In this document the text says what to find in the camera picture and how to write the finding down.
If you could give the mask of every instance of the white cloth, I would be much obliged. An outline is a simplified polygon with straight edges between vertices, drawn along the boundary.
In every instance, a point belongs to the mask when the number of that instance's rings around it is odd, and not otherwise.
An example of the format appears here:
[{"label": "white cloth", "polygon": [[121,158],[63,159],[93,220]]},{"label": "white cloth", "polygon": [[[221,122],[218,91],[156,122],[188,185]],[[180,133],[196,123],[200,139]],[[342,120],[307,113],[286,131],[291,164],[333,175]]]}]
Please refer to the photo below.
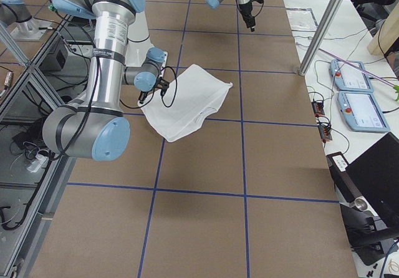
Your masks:
[{"label": "white cloth", "polygon": [[[232,86],[193,64],[178,76],[176,99],[170,108],[163,105],[158,90],[142,111],[149,124],[168,142],[173,142],[199,130],[205,118],[219,110]],[[173,99],[175,87],[176,82],[172,81],[163,98],[167,105]]]}]

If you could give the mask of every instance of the metal frame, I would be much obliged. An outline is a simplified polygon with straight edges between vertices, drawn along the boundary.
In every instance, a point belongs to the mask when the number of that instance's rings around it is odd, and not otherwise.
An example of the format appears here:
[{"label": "metal frame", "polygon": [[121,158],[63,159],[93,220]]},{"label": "metal frame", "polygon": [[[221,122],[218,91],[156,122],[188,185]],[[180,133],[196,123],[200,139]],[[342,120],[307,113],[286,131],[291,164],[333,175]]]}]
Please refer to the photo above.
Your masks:
[{"label": "metal frame", "polygon": [[[65,21],[63,21],[57,30],[61,30],[64,25]],[[46,104],[51,108],[56,108],[63,104],[58,93],[52,88],[44,74],[39,70],[40,63],[58,38],[58,34],[53,32],[50,38],[41,47],[38,54],[32,60],[29,60],[27,55],[25,55],[18,44],[12,39],[10,33],[0,25],[0,41],[4,42],[19,63],[26,68],[11,91],[0,103],[0,120],[4,118],[28,83],[40,93]],[[29,274],[50,225],[50,221],[43,220],[43,215],[53,214],[55,212],[74,163],[74,158],[63,157],[52,162],[50,165],[46,177],[28,210],[24,224],[18,228],[21,230],[19,231],[20,236],[13,245],[12,258],[7,264],[2,265],[6,271],[0,273],[0,278],[11,277],[15,269],[17,270],[18,277],[24,277]]]},{"label": "metal frame", "polygon": [[319,47],[324,39],[325,34],[329,30],[332,20],[334,19],[339,7],[341,6],[342,0],[330,0],[327,9],[325,10],[322,20],[320,21],[319,27],[314,34],[312,42],[302,60],[300,68],[298,70],[299,75],[305,75],[308,71],[310,64],[312,63]]}]

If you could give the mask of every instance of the white label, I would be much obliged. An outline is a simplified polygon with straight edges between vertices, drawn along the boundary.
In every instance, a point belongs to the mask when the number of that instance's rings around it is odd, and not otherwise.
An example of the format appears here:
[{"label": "white label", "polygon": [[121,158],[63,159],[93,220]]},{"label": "white label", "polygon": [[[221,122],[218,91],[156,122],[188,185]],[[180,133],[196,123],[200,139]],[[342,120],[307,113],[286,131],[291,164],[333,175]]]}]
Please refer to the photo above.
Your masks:
[{"label": "white label", "polygon": [[97,19],[97,26],[102,29],[95,30],[96,39],[105,37],[106,39],[126,44],[127,25],[123,21],[116,18],[101,16]]},{"label": "white label", "polygon": [[346,167],[348,167],[347,162],[344,160],[344,158],[340,155],[335,155],[332,157],[332,159],[335,161],[335,164],[337,165],[338,169],[341,172],[344,172]]}]

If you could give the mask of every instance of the tablet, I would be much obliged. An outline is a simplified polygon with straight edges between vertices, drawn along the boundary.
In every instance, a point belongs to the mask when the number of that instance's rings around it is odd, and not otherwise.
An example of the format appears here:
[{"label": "tablet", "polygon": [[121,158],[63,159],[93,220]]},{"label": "tablet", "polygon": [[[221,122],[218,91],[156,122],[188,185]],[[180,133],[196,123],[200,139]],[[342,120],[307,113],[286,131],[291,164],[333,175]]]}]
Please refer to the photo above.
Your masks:
[{"label": "tablet", "polygon": [[[361,61],[349,61],[354,66],[365,69]],[[370,92],[374,91],[370,78],[359,70],[338,60],[330,63],[330,75],[339,90]]]},{"label": "tablet", "polygon": [[390,128],[372,93],[338,93],[338,103],[348,126],[355,132],[389,132]]}]

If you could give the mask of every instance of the white table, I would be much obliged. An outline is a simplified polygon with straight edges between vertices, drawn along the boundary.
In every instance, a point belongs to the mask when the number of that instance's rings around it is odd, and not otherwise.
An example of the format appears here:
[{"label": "white table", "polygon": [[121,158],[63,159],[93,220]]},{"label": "white table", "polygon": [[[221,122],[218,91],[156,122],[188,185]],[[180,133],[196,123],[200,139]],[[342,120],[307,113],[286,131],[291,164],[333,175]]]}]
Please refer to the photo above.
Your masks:
[{"label": "white table", "polygon": [[[323,13],[329,3],[329,0],[284,0],[284,3],[287,8],[311,8],[317,23],[320,23],[320,20],[322,19]],[[358,33],[360,31],[362,32],[345,39],[326,40],[343,38],[351,34]],[[298,55],[300,60],[302,61],[307,50],[305,46],[308,46],[310,44],[310,39],[303,37],[313,36],[314,33],[292,31],[292,35],[296,39]],[[365,24],[361,20],[360,16],[357,14],[353,4],[349,0],[344,0],[334,20],[332,21],[329,31],[326,34],[325,40],[322,42],[320,48],[331,52],[343,59],[348,59],[350,53],[356,48],[353,54],[351,54],[350,60],[359,60],[363,63],[369,63],[382,58],[382,56],[370,55],[368,53],[367,46],[371,40],[372,36],[366,30]],[[324,98],[331,97],[331,91],[317,83],[317,76],[314,70],[315,61],[324,60],[330,62],[332,59],[333,58],[331,58],[329,55],[323,54],[319,51],[305,75],[306,84],[313,87],[316,92],[321,93]],[[324,62],[316,62],[316,67],[317,75],[319,76],[319,82],[331,87],[332,79],[329,74],[330,65]],[[366,64],[365,68],[367,71],[379,77],[395,76],[385,59],[376,63]],[[397,94],[395,94],[395,91],[393,89],[376,80],[373,80],[372,84],[375,90],[373,94],[376,97],[381,110],[392,110],[399,106],[399,103],[395,101]],[[328,100],[325,102],[324,110],[326,116],[331,120],[332,128],[344,134],[349,139],[350,147],[348,152],[346,152],[345,157],[349,161],[349,163],[351,163],[365,150],[370,148],[375,142],[381,139],[384,134],[351,131],[340,112],[337,103],[337,89],[335,87],[333,89],[335,95],[332,101]],[[391,132],[399,137],[399,111],[385,114],[385,118],[387,119],[387,122],[391,128]],[[345,138],[334,131],[332,131],[332,138],[332,141],[326,143],[326,146],[324,148],[325,154],[328,155],[329,153],[334,153],[337,151],[344,152],[347,148],[347,141],[345,140]],[[366,266],[365,264],[363,264],[363,262],[360,260],[356,253],[353,254],[353,258],[359,277],[365,277],[367,272],[370,270],[374,270],[373,276],[378,277],[381,271],[383,260],[378,261],[378,267],[376,269],[373,269],[372,266]],[[398,252],[391,254],[389,259],[391,258],[393,261],[399,263]],[[388,266],[385,267],[384,273],[389,274]]]}]

